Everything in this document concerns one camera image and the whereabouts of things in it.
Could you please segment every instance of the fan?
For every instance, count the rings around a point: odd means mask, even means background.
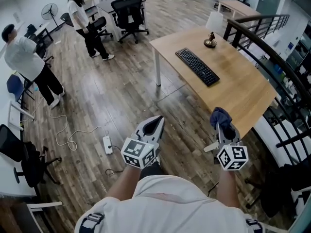
[[[57,25],[54,17],[56,16],[58,12],[58,7],[55,3],[49,3],[47,5],[45,5],[41,11],[41,16],[43,19],[45,20],[51,20],[53,19],[55,24],[56,24],[56,29],[55,31],[59,30],[60,27]]]

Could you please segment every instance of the person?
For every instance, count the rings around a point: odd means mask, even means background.
[[[264,226],[240,209],[234,171],[221,168],[217,199],[156,160],[127,166],[106,197],[77,221],[75,233],[261,233]]]
[[[101,56],[103,60],[111,60],[113,54],[108,54],[104,48],[101,38],[92,28],[86,12],[83,8],[84,0],[68,0],[68,11],[74,29],[85,39],[86,48],[90,57]]]
[[[65,95],[65,90],[44,60],[36,54],[37,44],[24,36],[17,37],[14,24],[6,26],[1,36],[7,44],[4,53],[7,65],[26,79],[35,82],[49,107],[53,109],[59,104],[60,97]]]

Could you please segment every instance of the white shirt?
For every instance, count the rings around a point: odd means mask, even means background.
[[[91,213],[104,214],[95,233],[254,232],[240,209],[208,198],[191,182],[170,175],[142,179],[130,200],[107,197],[99,201],[78,220],[75,233]]]
[[[7,45],[4,60],[10,69],[34,81],[44,67],[44,61],[34,53],[37,44],[22,36],[16,37]]]
[[[73,0],[69,0],[67,6],[68,6],[68,11],[69,11],[69,16],[70,16],[70,19],[73,23],[73,27],[75,30],[82,29],[80,27],[80,25],[76,22],[76,20],[73,18],[73,13],[75,13],[75,12],[77,12],[77,16],[80,19],[83,26],[86,27],[89,24],[89,20],[88,20],[88,17],[86,15],[86,12],[85,12],[83,6],[79,7],[76,4],[76,2]]]

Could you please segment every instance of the wooden floor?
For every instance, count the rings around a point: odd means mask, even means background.
[[[146,0],[150,35],[141,33],[139,43],[131,37],[123,44],[104,39],[104,46],[115,59],[103,62],[100,57],[91,59],[83,38],[73,28],[65,25],[54,32],[49,54],[54,56],[52,71],[66,90],[66,96],[52,116],[67,115],[68,127],[59,134],[59,143],[65,143],[75,130],[94,133],[77,133],[72,140],[77,151],[67,145],[58,146],[55,134],[65,126],[65,119],[49,118],[49,109],[43,101],[34,122],[25,123],[24,139],[32,141],[38,149],[47,146],[47,160],[62,157],[62,163],[49,167],[61,185],[40,186],[47,201],[62,201],[64,206],[49,210],[57,232],[73,232],[77,219],[96,202],[118,178],[118,174],[105,175],[107,168],[122,170],[124,163],[117,149],[106,156],[102,137],[105,132],[114,145],[122,147],[123,141],[144,119],[163,115],[165,131],[160,142],[161,160],[165,170],[192,181],[204,193],[218,181],[220,166],[214,166],[212,153],[203,153],[203,147],[215,140],[210,126],[210,112],[178,74],[164,62],[161,69],[162,86],[155,84],[155,74],[150,40],[177,31],[205,25],[213,8],[213,0]],[[225,20],[222,28],[225,31]],[[35,92],[35,102],[26,100],[32,112],[41,100]],[[237,172],[237,183],[242,210],[262,222],[289,228],[291,220],[285,212],[269,219],[260,203],[251,210],[245,205],[252,202],[259,190],[244,183],[245,178],[264,181],[266,171],[274,162],[262,143],[249,132],[243,139],[248,147],[250,161]],[[216,189],[211,193],[215,197]]]

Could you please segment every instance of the forearm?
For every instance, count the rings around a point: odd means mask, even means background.
[[[120,201],[131,199],[139,181],[140,173],[139,168],[126,166],[118,180],[107,192],[106,197],[114,197]]]
[[[73,15],[73,18],[82,29],[85,28],[85,26],[82,24],[81,20],[79,19],[77,15]]]
[[[229,207],[240,207],[234,171],[225,171],[221,168],[217,200]]]

